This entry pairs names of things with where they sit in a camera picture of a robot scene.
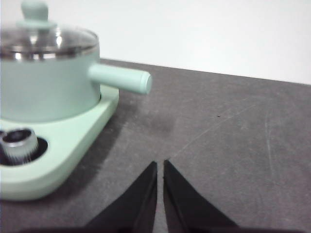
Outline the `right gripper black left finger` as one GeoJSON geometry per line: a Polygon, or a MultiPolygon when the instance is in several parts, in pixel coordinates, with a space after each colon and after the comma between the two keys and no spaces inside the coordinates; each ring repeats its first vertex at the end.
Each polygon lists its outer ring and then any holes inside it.
{"type": "Polygon", "coordinates": [[[135,181],[89,223],[97,233],[151,233],[157,204],[157,163],[152,161],[135,181]]]}

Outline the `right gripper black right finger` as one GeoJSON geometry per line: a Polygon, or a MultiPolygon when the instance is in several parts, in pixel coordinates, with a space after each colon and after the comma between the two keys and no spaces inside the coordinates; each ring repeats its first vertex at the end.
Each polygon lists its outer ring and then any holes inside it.
{"type": "Polygon", "coordinates": [[[242,228],[207,201],[165,160],[163,201],[170,233],[239,233],[242,228]]]}

